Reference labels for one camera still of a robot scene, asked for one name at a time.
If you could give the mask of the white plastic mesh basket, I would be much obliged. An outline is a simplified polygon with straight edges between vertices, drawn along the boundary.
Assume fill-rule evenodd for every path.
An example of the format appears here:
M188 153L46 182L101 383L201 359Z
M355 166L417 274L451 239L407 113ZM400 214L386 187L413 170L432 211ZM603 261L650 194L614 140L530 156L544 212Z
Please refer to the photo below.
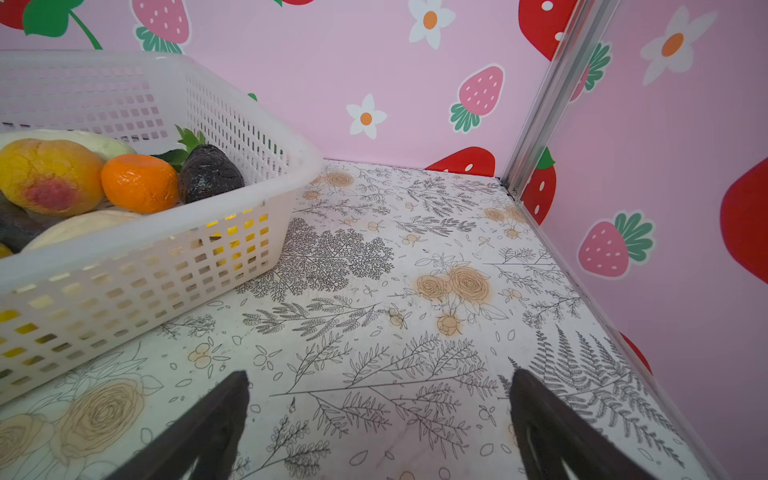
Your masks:
M245 185L1 262L1 398L14 398L271 270L320 152L193 59L5 51L1 129L92 131L141 154L201 133Z

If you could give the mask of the yellow red peach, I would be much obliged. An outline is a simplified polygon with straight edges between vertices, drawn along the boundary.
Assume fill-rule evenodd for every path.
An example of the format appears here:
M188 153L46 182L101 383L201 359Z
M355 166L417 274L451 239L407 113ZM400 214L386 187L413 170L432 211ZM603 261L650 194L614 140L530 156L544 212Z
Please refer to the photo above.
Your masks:
M102 159L69 140L21 139L1 150L1 192L26 210L71 217L104 197Z

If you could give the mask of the orange tangerine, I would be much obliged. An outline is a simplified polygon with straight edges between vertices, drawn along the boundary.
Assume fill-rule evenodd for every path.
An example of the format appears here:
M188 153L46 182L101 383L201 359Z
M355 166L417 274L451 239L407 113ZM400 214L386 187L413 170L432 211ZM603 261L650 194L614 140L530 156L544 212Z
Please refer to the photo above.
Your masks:
M101 170L101 184L116 207L153 214L179 202L178 174L156 157L124 154L108 161Z

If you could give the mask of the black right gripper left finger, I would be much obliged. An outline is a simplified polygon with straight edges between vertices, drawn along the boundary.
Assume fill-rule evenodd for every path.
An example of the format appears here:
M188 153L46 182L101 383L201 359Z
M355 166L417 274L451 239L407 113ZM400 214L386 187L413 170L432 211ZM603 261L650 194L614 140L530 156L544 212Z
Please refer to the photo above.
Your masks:
M248 405L248 377L229 374L158 438L120 466L118 480L227 479L237 456Z

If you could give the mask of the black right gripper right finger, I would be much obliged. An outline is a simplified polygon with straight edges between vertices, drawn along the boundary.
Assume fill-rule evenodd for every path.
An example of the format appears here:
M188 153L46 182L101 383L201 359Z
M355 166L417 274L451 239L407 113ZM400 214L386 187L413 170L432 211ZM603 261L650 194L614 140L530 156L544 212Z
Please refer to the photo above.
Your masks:
M511 420L529 479L650 479L530 371L515 371Z

